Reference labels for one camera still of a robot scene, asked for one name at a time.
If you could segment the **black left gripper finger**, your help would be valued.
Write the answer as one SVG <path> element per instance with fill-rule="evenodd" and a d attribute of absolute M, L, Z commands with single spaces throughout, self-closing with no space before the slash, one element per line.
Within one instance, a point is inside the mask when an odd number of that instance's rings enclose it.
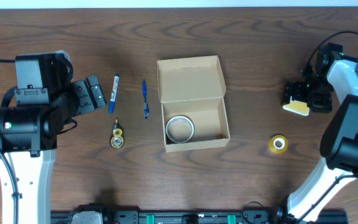
<path fill-rule="evenodd" d="M 94 107 L 96 109 L 105 107 L 106 100 L 101 87 L 99 85 L 94 85 L 91 87 L 91 91 L 94 99 Z"/>
<path fill-rule="evenodd" d="M 99 86 L 99 80 L 96 75 L 86 77 L 86 82 L 90 88 Z"/>

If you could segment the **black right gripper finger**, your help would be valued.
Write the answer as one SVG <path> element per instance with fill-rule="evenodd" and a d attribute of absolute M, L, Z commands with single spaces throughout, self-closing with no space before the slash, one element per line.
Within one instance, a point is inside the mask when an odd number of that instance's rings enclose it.
<path fill-rule="evenodd" d="M 332 112 L 332 99 L 312 99 L 307 103 L 309 109 L 314 113 Z"/>
<path fill-rule="evenodd" d="M 284 87 L 283 105 L 288 105 L 291 101 L 307 102 L 307 90 L 305 82 L 288 82 Z"/>

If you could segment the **blue white marker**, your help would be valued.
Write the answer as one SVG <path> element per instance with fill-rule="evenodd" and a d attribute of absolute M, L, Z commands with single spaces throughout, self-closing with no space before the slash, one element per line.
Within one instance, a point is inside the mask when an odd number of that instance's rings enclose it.
<path fill-rule="evenodd" d="M 112 84 L 111 97 L 110 97 L 110 100 L 109 100 L 109 109 L 108 109 L 109 114 L 114 113 L 114 107 L 115 107 L 115 103 L 116 103 L 118 84 L 119 84 L 119 74 L 116 74 L 114 76 L 114 81 L 113 81 L 113 84 Z"/>

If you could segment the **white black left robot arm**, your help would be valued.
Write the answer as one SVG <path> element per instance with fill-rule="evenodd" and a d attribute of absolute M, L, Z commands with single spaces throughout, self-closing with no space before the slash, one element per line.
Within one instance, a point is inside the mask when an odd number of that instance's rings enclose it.
<path fill-rule="evenodd" d="M 96 75 L 73 82 L 63 50 L 18 55 L 17 85 L 0 105 L 3 223 L 50 223 L 57 137 L 75 117 L 106 106 Z"/>

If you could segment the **yellow sticky note pad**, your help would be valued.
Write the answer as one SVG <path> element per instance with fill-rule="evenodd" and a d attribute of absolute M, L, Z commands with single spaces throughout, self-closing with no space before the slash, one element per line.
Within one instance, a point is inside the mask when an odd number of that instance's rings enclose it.
<path fill-rule="evenodd" d="M 282 106 L 284 110 L 287 110 L 289 112 L 302 115 L 302 116 L 308 116 L 310 113 L 310 108 L 308 107 L 307 103 L 302 101 L 296 101 L 293 100 L 292 97 L 290 97 L 290 101 L 288 104 L 285 104 Z"/>

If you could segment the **small yellow tape roll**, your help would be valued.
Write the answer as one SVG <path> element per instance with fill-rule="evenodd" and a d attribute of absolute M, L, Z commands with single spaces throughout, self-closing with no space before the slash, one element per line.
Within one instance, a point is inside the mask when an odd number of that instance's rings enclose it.
<path fill-rule="evenodd" d="M 288 139 L 284 135 L 275 135 L 268 142 L 268 148 L 274 154 L 282 154 L 288 149 Z"/>

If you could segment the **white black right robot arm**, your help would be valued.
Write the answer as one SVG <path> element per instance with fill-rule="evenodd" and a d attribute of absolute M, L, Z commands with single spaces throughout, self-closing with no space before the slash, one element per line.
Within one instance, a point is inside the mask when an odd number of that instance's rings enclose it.
<path fill-rule="evenodd" d="M 321 155 L 302 186 L 279 206 L 275 223 L 310 223 L 346 184 L 358 179 L 358 58 L 345 55 L 342 46 L 322 43 L 312 53 L 302 82 L 289 82 L 283 93 L 283 109 L 294 113 L 300 104 L 308 111 L 329 113 L 332 94 L 340 106 L 319 145 Z"/>

